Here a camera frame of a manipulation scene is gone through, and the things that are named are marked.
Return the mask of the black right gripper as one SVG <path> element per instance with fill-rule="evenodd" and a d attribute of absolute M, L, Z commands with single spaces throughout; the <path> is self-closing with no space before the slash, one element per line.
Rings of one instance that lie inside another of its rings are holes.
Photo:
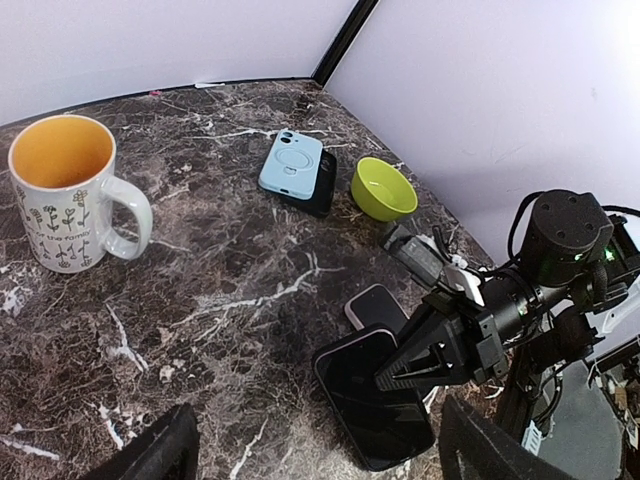
<path fill-rule="evenodd" d="M 493 315 L 470 300 L 433 292 L 400 332 L 398 350 L 376 371 L 381 391 L 482 384 L 501 378 L 508 361 Z"/>

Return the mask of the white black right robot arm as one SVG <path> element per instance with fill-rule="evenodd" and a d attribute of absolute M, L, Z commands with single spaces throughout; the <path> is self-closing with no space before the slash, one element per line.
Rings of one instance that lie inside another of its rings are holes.
<path fill-rule="evenodd" d="M 537 406 L 546 385 L 560 388 L 562 371 L 599 341 L 588 315 L 631 297 L 639 251 L 625 227 L 629 215 L 590 193 L 532 193 L 517 211 L 528 222 L 521 246 L 484 272 L 462 267 L 439 235 L 392 227 L 382 248 L 427 293 L 398 350 L 376 371 L 377 387 L 430 390 L 505 378 L 495 420 L 524 440 L 552 415 Z"/>

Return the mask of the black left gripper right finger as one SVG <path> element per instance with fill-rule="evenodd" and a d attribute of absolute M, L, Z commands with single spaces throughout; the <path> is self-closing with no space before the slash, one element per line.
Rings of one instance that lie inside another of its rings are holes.
<path fill-rule="evenodd" d="M 572 478 L 525 450 L 470 404 L 453 396 L 442 405 L 438 453 L 445 479 Z"/>

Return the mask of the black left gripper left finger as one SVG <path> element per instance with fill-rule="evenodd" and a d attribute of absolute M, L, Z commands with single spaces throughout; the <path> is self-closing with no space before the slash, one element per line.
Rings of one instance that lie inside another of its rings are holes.
<path fill-rule="evenodd" d="M 85 479 L 195 479 L 200 435 L 193 407 L 174 405 Z"/>

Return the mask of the light blue phone case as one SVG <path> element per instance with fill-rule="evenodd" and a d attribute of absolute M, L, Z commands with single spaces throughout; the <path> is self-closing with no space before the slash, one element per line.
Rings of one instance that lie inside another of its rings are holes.
<path fill-rule="evenodd" d="M 265 190 L 309 200 L 315 190 L 323 144 L 296 131 L 280 130 L 258 177 Z"/>

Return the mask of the purple-edged black smartphone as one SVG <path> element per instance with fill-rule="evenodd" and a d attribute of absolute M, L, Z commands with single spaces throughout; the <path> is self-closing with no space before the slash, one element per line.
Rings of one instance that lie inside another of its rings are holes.
<path fill-rule="evenodd" d="M 380 390 L 374 374 L 397 351 L 393 332 L 374 324 L 328 344 L 312 369 L 363 468 L 379 472 L 428 451 L 435 434 L 414 390 Z"/>

